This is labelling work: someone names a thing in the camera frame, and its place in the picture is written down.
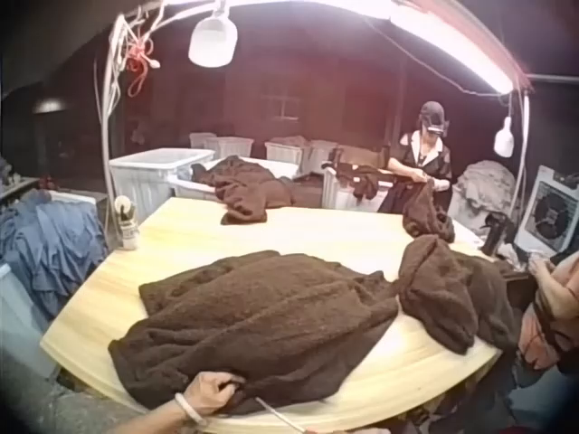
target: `white plastic bin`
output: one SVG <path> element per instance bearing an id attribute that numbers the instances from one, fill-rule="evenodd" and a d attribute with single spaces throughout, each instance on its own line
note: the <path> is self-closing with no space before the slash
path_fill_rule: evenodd
<path id="1" fill-rule="evenodd" d="M 338 147 L 336 142 L 326 140 L 312 140 L 309 147 L 304 149 L 302 172 L 307 174 L 323 175 L 322 165 L 329 160 L 331 152 Z"/>
<path id="2" fill-rule="evenodd" d="M 213 158 L 212 150 L 160 148 L 116 158 L 109 167 L 117 195 L 125 195 L 136 204 L 137 220 L 142 223 L 171 197 L 169 176 L 186 176 L 190 165 Z"/>
<path id="3" fill-rule="evenodd" d="M 214 133 L 191 133 L 189 143 L 193 149 L 205 149 L 205 142 L 208 138 L 217 137 Z"/>
<path id="4" fill-rule="evenodd" d="M 332 167 L 326 167 L 324 171 L 324 187 L 322 190 L 322 208 L 329 210 L 377 212 L 392 186 L 392 183 L 380 181 L 378 195 L 374 199 L 367 200 L 363 198 L 358 202 L 353 195 L 354 187 L 350 185 L 345 187 L 341 186 L 337 179 L 336 170 Z"/>
<path id="5" fill-rule="evenodd" d="M 280 143 L 265 142 L 267 158 L 270 161 L 281 161 L 301 166 L 303 149 L 296 146 L 282 145 Z"/>
<path id="6" fill-rule="evenodd" d="M 271 173 L 276 178 L 287 177 L 293 179 L 298 175 L 299 166 L 292 163 L 282 163 L 279 161 L 268 161 L 259 160 L 256 158 L 242 158 L 243 161 L 248 163 L 256 163 L 270 170 Z M 217 165 L 222 159 L 214 160 L 209 163 L 203 164 L 203 166 L 209 170 L 215 165 Z M 185 197 L 188 199 L 202 199 L 206 201 L 217 202 L 215 197 L 215 189 L 209 185 L 194 183 L 191 181 L 184 181 L 178 179 L 176 176 L 172 176 L 169 180 L 171 186 L 175 190 L 176 197 Z"/>
<path id="7" fill-rule="evenodd" d="M 215 152 L 215 158 L 228 156 L 249 157 L 252 154 L 253 139 L 243 137 L 208 137 L 205 140 L 205 149 Z"/>

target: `wooden table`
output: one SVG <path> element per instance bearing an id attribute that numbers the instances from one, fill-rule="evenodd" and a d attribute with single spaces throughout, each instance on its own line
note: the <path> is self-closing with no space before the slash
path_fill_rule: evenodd
<path id="1" fill-rule="evenodd" d="M 139 249 L 114 251 L 54 320 L 41 347 L 97 391 L 139 408 L 120 384 L 107 346 L 146 316 L 138 297 L 140 284 L 266 249 L 304 252 L 361 272 L 381 269 L 386 278 L 395 279 L 403 250 L 412 240 L 397 215 L 284 208 L 268 211 L 264 224 L 222 226 L 223 210 L 219 203 L 191 199 L 165 203 L 142 224 Z M 452 248 L 480 255 L 461 233 Z M 336 395 L 283 412 L 318 432 L 362 427 L 437 397 L 497 353 L 477 340 L 467 355 L 454 354 L 434 342 L 421 323 L 401 314 Z M 207 431 L 291 433 L 266 413 L 217 418 Z"/>

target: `hand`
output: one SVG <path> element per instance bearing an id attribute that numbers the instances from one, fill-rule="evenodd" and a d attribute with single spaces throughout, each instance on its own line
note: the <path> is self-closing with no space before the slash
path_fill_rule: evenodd
<path id="1" fill-rule="evenodd" d="M 426 183 L 428 181 L 428 176 L 422 169 L 412 169 L 410 177 L 416 183 Z"/>
<path id="2" fill-rule="evenodd" d="M 536 278 L 550 274 L 553 268 L 551 261 L 540 255 L 532 254 L 528 260 L 528 271 Z"/>
<path id="3" fill-rule="evenodd" d="M 198 373 L 183 396 L 200 416 L 205 417 L 221 409 L 244 382 L 243 378 L 231 373 Z"/>

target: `blue garment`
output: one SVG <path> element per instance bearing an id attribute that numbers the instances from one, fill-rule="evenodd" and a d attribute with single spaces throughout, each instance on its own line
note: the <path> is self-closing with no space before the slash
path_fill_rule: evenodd
<path id="1" fill-rule="evenodd" d="M 0 214 L 0 263 L 54 319 L 108 254 L 94 205 L 32 191 Z"/>

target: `brown garment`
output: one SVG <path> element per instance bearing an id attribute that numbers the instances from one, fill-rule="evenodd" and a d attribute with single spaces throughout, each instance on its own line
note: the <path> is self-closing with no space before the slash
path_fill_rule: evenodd
<path id="1" fill-rule="evenodd" d="M 388 195 L 378 208 L 384 214 L 402 214 L 404 208 L 421 191 L 422 184 L 396 179 L 394 186 L 388 190 Z"/>
<path id="2" fill-rule="evenodd" d="M 266 222 L 265 210 L 295 203 L 290 179 L 277 179 L 268 169 L 229 156 L 206 170 L 192 165 L 192 181 L 215 187 L 217 198 L 227 205 L 222 224 Z"/>
<path id="3" fill-rule="evenodd" d="M 355 169 L 350 164 L 338 163 L 334 165 L 334 168 L 336 169 L 337 180 L 342 185 L 354 187 L 352 194 L 358 201 L 362 199 L 371 201 L 378 195 L 380 181 L 392 182 L 393 180 L 391 175 L 383 174 L 369 165 L 360 165 Z"/>
<path id="4" fill-rule="evenodd" d="M 394 321 L 382 272 L 362 275 L 302 254 L 263 251 L 143 285 L 149 318 L 113 341 L 129 394 L 148 408 L 170 401 L 201 371 L 247 379 L 226 411 L 261 410 L 337 391 Z"/>
<path id="5" fill-rule="evenodd" d="M 403 210 L 402 225 L 414 238 L 421 235 L 438 235 L 446 242 L 454 242 L 452 218 L 432 199 L 432 181 L 421 184 L 416 195 Z"/>
<path id="6" fill-rule="evenodd" d="M 504 351 L 517 348 L 506 280 L 485 259 L 453 252 L 436 235 L 424 235 L 404 251 L 393 287 L 403 311 L 455 353 L 465 354 L 475 335 Z"/>

